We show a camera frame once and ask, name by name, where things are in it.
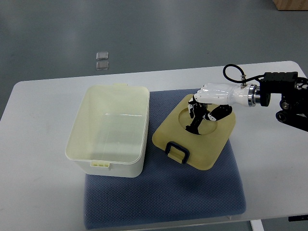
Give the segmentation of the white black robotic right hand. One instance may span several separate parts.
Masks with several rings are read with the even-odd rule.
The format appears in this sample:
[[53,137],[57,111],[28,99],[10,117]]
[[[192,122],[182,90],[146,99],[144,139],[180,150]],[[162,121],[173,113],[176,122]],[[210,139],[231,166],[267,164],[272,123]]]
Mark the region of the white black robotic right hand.
[[192,123],[186,130],[199,134],[199,126],[203,120],[219,121],[232,113],[232,105],[254,106],[252,90],[248,85],[241,87],[234,84],[208,83],[203,85],[188,101],[188,111]]

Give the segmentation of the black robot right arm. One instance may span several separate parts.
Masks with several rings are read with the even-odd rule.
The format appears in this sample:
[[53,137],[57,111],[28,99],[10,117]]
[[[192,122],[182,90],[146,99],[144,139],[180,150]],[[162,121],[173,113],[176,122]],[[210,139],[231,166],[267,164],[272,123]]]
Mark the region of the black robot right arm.
[[[241,72],[241,80],[235,80],[227,76],[226,69],[235,67]],[[286,125],[308,130],[308,79],[299,77],[297,72],[266,72],[255,77],[245,78],[244,71],[235,64],[228,64],[223,68],[223,76],[240,84],[241,88],[247,87],[247,82],[256,80],[258,86],[248,87],[247,102],[249,106],[260,104],[267,107],[272,94],[280,94],[280,111],[276,113],[276,119]]]

